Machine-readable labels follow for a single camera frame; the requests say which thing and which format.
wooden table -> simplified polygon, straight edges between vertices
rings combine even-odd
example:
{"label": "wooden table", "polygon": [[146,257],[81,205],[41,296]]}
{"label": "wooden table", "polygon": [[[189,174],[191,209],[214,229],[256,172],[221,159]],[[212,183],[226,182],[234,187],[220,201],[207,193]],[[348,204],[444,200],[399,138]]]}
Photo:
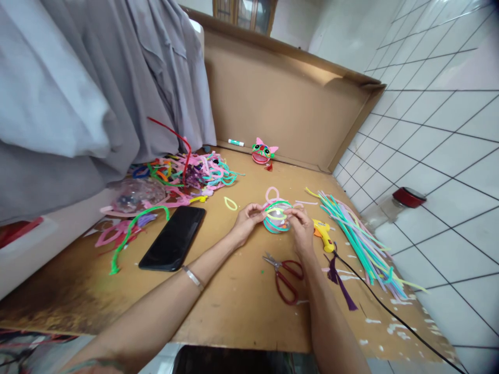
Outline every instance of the wooden table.
{"label": "wooden table", "polygon": [[[238,177],[234,185],[216,191],[207,202],[194,204],[205,208],[207,213],[187,256],[187,263],[215,244],[232,227],[237,212],[225,206],[224,196],[240,207],[250,202],[264,203],[268,187],[275,186],[281,197],[292,203],[295,200],[317,202],[304,191],[307,186],[312,191],[331,193],[353,207],[331,175],[283,163],[274,163],[273,172],[268,172],[247,154],[225,149],[219,151],[231,170],[246,173],[246,176]],[[354,269],[361,271],[360,262],[354,257],[352,247],[346,244],[341,229],[319,205],[308,205],[307,210],[311,217],[336,229],[330,231],[330,236],[338,243],[340,255]],[[146,232],[120,254],[121,271],[112,276],[109,271],[113,254],[98,256],[112,248],[112,244],[95,248],[99,233],[78,238],[0,302],[0,327],[75,335],[98,334],[141,296],[171,276],[171,273],[140,270],[137,266],[164,225],[165,216],[160,213],[146,226]],[[319,238],[314,239],[314,248],[320,263],[327,266]],[[311,352],[309,305],[288,306],[280,299],[274,270],[261,258],[265,251],[278,260],[296,259],[289,233],[271,234],[263,225],[258,226],[246,245],[228,259],[206,287],[173,341],[241,349]],[[337,267],[348,270],[339,261]],[[374,300],[361,280],[344,282],[359,309],[348,311],[340,288],[330,282],[340,307],[337,312],[346,316],[367,357],[441,361],[408,331],[396,329],[395,333],[389,333],[390,325],[396,322]],[[301,299],[306,300],[304,283],[295,285]],[[449,358],[453,357],[454,351],[447,339],[433,332],[436,326],[428,323],[431,318],[417,300],[403,305],[392,304],[393,297],[384,293],[377,284],[371,288],[432,346]],[[410,339],[400,337],[397,334],[400,331],[405,331]]]}

scissors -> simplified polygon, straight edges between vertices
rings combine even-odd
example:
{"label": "scissors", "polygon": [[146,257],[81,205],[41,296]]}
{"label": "scissors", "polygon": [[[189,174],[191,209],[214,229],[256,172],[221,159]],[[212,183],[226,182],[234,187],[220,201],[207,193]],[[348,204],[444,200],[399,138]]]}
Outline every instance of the scissors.
{"label": "scissors", "polygon": [[[281,295],[281,298],[284,300],[284,302],[288,305],[296,305],[296,303],[298,302],[298,291],[296,290],[296,288],[293,287],[293,285],[290,283],[289,280],[286,279],[286,277],[279,271],[279,268],[282,266],[284,269],[286,269],[289,273],[291,273],[292,275],[294,275],[296,278],[298,278],[300,281],[303,280],[304,278],[304,274],[303,274],[303,268],[301,267],[301,264],[299,262],[296,262],[296,261],[293,261],[293,260],[286,260],[286,261],[283,261],[283,262],[277,262],[275,261],[274,257],[272,257],[270,255],[269,252],[265,252],[267,254],[267,257],[265,256],[262,256],[262,258],[271,263],[272,265],[274,265],[274,269],[275,269],[275,284],[277,285],[277,292],[279,293],[279,295]],[[293,269],[292,267],[290,267],[288,264],[289,263],[293,263],[295,264],[296,266],[298,266],[300,268],[300,272],[298,273],[295,269]],[[282,293],[281,291],[281,285],[279,284],[279,279],[282,280],[282,282],[286,285],[286,287],[291,291],[291,293],[293,294],[293,300],[289,300],[287,299],[284,294]]]}

red jar lid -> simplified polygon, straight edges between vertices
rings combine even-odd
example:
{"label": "red jar lid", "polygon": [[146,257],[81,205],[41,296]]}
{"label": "red jar lid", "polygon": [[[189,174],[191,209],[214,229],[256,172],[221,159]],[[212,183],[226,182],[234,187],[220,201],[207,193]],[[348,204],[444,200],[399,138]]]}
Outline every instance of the red jar lid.
{"label": "red jar lid", "polygon": [[409,208],[417,208],[426,198],[409,187],[401,187],[393,193],[393,198]]}

glue stick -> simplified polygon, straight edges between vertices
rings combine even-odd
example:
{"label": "glue stick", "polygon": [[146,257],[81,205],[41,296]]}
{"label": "glue stick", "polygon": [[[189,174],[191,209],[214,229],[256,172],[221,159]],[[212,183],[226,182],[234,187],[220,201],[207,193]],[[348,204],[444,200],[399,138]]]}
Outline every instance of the glue stick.
{"label": "glue stick", "polygon": [[229,143],[234,144],[234,145],[238,145],[238,146],[244,146],[243,142],[238,142],[237,140],[229,139]]}

pipe cleaner ball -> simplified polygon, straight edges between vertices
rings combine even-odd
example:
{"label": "pipe cleaner ball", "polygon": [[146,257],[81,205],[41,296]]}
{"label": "pipe cleaner ball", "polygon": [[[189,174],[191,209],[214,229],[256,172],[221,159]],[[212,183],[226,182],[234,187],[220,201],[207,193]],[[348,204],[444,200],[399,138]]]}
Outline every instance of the pipe cleaner ball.
{"label": "pipe cleaner ball", "polygon": [[[269,192],[274,190],[277,193],[277,197],[269,199]],[[287,215],[284,214],[286,209],[292,208],[288,201],[279,198],[279,191],[275,187],[270,187],[265,195],[267,202],[264,204],[265,212],[267,216],[264,219],[265,228],[272,234],[280,234],[282,232],[289,231],[291,225],[287,221]]]}

